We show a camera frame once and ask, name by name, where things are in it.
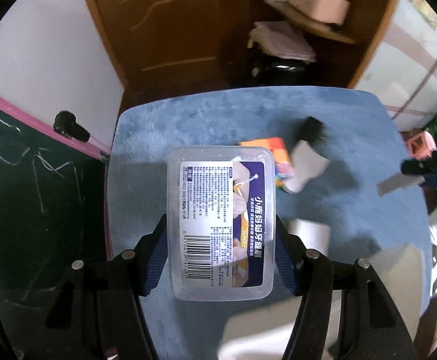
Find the clear floss pick box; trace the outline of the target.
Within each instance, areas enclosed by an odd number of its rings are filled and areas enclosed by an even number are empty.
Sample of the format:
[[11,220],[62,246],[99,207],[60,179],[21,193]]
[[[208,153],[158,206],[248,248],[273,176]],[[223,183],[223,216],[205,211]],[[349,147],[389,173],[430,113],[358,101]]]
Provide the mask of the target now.
[[275,169],[263,147],[178,147],[167,166],[167,241],[175,296],[267,297],[274,286]]

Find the pink plastic stool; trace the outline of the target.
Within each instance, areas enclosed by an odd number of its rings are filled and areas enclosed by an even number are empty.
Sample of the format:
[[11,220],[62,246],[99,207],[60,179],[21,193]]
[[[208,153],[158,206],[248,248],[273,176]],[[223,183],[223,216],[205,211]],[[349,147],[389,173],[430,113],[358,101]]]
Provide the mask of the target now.
[[435,139],[428,131],[422,131],[409,138],[406,148],[410,156],[418,160],[431,158],[432,153],[437,151]]

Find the blue plush table mat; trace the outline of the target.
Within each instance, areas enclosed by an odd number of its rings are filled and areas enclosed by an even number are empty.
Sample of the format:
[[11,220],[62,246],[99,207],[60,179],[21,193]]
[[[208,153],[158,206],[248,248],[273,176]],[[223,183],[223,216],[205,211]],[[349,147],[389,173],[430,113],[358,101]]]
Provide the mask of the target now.
[[[330,164],[299,193],[275,185],[275,221],[280,219],[306,248],[333,262],[353,264],[363,258],[370,264],[376,252],[414,245],[424,257],[422,308],[432,252],[423,195],[416,187],[386,197],[377,194],[380,181],[400,172],[406,149],[376,96],[343,88],[238,88],[169,98],[122,113],[107,182],[114,258],[135,248],[161,217],[167,219],[167,166],[173,149],[242,146],[241,141],[281,137],[291,159],[298,129],[309,116],[325,124],[325,140],[312,147]],[[140,303],[156,359],[219,359],[229,318],[292,297],[274,261],[274,286],[267,297],[181,300],[172,288],[168,250],[157,287]],[[325,346],[335,356],[340,308],[336,290]]]

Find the white storage tray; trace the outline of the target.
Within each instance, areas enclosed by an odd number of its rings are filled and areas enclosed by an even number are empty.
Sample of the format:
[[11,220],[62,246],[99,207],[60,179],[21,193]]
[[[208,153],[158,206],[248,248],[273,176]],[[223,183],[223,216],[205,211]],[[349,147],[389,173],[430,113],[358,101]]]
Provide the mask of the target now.
[[[381,250],[368,258],[415,338],[421,313],[423,252],[412,244]],[[217,350],[219,359],[281,359],[287,347],[300,297],[243,312],[227,320]]]

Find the black charger plug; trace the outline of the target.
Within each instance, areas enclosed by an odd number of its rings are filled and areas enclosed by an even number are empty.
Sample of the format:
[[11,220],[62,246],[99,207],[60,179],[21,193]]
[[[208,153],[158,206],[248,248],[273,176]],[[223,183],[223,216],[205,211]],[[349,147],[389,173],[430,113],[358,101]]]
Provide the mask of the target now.
[[305,141],[310,146],[314,146],[326,138],[325,124],[312,116],[304,120],[296,134],[298,142]]

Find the multicolour puzzle cube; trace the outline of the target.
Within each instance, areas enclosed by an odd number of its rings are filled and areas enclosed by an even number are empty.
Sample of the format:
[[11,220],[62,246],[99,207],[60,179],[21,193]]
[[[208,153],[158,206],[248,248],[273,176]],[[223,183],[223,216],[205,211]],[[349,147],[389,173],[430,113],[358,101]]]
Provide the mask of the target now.
[[282,188],[284,181],[294,176],[294,168],[284,140],[281,137],[275,136],[251,141],[241,141],[240,145],[262,147],[271,152],[274,157],[275,184],[278,188]]

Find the wooden corner shelf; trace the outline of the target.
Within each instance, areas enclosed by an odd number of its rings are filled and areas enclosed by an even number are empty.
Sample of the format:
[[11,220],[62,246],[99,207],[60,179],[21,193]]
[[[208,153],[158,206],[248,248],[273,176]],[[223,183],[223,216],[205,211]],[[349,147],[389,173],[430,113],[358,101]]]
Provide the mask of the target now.
[[342,30],[350,7],[349,0],[262,1],[308,33],[344,44],[356,42]]

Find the black chalkboard knob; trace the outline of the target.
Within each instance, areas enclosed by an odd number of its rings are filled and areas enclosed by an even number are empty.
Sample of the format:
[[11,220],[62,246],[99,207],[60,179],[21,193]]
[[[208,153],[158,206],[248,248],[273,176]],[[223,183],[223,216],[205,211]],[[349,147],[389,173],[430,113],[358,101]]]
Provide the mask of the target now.
[[81,142],[87,142],[91,137],[91,134],[77,123],[76,116],[69,111],[60,111],[56,115],[53,129],[64,137]]

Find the folded pink cloth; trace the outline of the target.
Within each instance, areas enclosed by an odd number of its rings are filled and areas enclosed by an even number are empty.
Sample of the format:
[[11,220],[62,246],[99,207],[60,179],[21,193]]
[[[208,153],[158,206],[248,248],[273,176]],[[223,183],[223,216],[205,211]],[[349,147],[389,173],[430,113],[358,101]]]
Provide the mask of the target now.
[[257,45],[263,53],[280,59],[313,63],[316,53],[287,21],[258,21],[248,35],[248,49]]

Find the brown wooden door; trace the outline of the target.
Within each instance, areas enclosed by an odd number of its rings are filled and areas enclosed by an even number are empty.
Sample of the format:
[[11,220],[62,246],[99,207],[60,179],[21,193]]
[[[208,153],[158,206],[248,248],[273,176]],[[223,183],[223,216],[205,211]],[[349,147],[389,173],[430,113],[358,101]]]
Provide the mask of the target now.
[[243,57],[242,0],[86,0],[127,88],[225,80]]

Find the green chalkboard pink frame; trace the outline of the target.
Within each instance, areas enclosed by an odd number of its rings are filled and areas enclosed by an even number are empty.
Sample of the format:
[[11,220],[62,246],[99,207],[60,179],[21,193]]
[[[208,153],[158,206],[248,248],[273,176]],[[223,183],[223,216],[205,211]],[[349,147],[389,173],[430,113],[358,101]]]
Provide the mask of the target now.
[[23,359],[69,269],[107,258],[105,166],[0,99],[0,327]]

